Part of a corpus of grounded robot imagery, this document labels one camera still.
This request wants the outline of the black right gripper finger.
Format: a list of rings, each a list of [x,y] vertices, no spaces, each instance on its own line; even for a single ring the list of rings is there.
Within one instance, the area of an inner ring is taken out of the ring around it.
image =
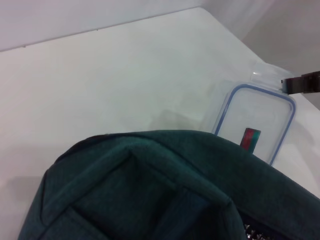
[[[320,72],[306,73],[298,77],[281,80],[282,92],[292,94],[310,94],[320,92]]]

